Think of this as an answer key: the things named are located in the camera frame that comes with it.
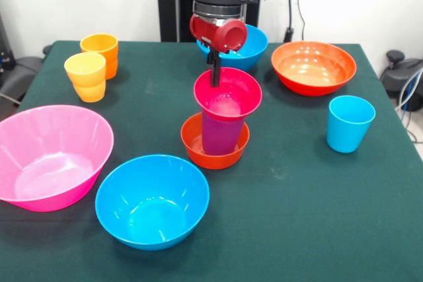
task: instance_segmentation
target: white wall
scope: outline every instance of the white wall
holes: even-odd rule
[[[160,41],[157,0],[0,0],[0,13],[17,57],[95,32]]]
[[[410,57],[423,55],[423,0],[301,0],[301,8],[306,40],[361,43],[377,72],[391,48]],[[93,32],[160,40],[157,0],[0,0],[0,13],[17,57],[40,55],[54,40],[78,40]],[[287,0],[262,2],[260,27],[271,41],[283,39],[287,24]]]
[[[360,43],[377,73],[386,66],[385,53],[392,48],[423,57],[423,0],[300,0],[300,4],[306,40]],[[294,12],[294,40],[299,40],[296,7]],[[282,40],[288,24],[287,0],[263,1],[259,23],[271,41]]]

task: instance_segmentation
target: small orange bowl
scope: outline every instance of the small orange bowl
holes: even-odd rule
[[[185,145],[186,152],[190,159],[201,166],[210,170],[222,170],[234,165],[242,157],[245,147],[250,139],[250,129],[244,123],[239,136],[237,147],[228,155],[206,155],[202,146],[202,113],[189,117],[180,130],[180,137]]]
[[[287,88],[300,95],[330,94],[357,71],[354,58],[343,49],[320,42],[290,42],[272,54],[272,65]]]

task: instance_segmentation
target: green tablecloth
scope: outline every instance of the green tablecloth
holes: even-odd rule
[[[423,281],[423,164],[359,45],[336,94],[296,95],[275,76],[270,45],[254,76],[264,100],[248,118],[241,161],[205,170],[210,206],[181,244],[132,250],[95,216],[101,180],[124,161],[151,153],[188,158],[184,120],[200,109],[192,87],[205,63],[194,44],[122,42],[118,76],[104,100],[82,103],[63,62],[77,42],[56,42],[21,110],[76,104],[112,125],[115,147],[91,192],[55,213],[0,203],[0,281]],[[325,143],[327,106],[339,94],[368,99],[377,117],[356,153]]]

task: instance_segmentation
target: yellow cup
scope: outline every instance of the yellow cup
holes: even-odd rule
[[[106,79],[112,79],[118,71],[119,41],[117,37],[98,33],[86,36],[79,44],[82,52],[96,52],[106,59]]]
[[[84,102],[98,102],[106,91],[106,59],[98,53],[72,55],[65,62],[67,76]]]

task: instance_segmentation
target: pink bowl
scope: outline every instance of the pink bowl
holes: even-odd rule
[[[57,211],[92,188],[113,148],[108,122],[86,108],[53,105],[0,122],[0,199]]]
[[[240,69],[222,67],[220,84],[212,87],[211,69],[194,83],[194,97],[209,117],[224,122],[241,120],[252,114],[263,97],[260,84]]]

